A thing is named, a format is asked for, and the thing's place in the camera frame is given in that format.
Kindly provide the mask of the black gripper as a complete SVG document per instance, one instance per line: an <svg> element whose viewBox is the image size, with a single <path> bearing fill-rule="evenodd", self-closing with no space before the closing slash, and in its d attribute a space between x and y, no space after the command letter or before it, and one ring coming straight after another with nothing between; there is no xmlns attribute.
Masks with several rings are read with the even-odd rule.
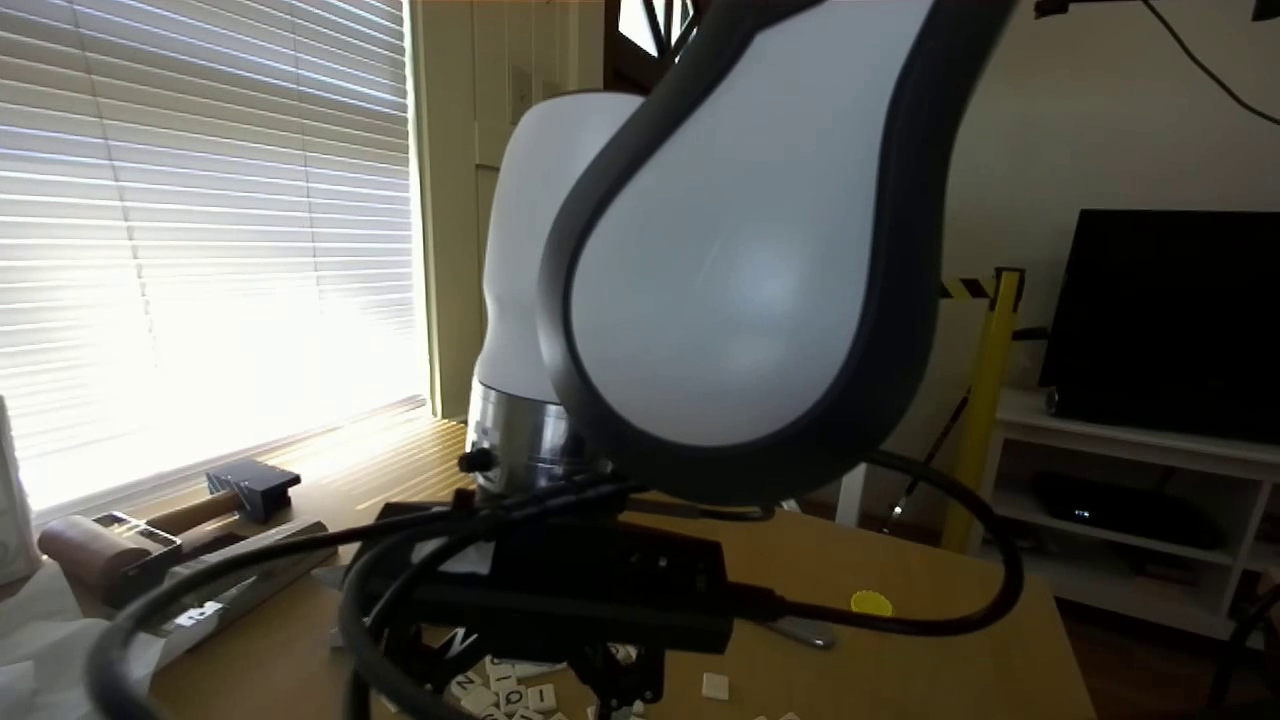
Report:
<svg viewBox="0 0 1280 720"><path fill-rule="evenodd" d="M567 663L620 711L666 697L666 653L723 653L723 556L711 538L567 512L517 522L468 512L468 530L405 556L371 599L371 641L436 699L486 657Z"/></svg>

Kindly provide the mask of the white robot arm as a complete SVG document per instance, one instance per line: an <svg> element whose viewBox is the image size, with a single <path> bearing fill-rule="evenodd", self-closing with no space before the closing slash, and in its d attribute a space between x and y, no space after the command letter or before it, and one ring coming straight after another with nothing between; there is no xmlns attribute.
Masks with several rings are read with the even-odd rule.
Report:
<svg viewBox="0 0 1280 720"><path fill-rule="evenodd" d="M488 657L652 699L783 596L641 491L800 496L871 462L920 385L949 160L1017 0L711 0L643 97L538 105L496 183L468 491L368 545L347 699L466 720Z"/></svg>

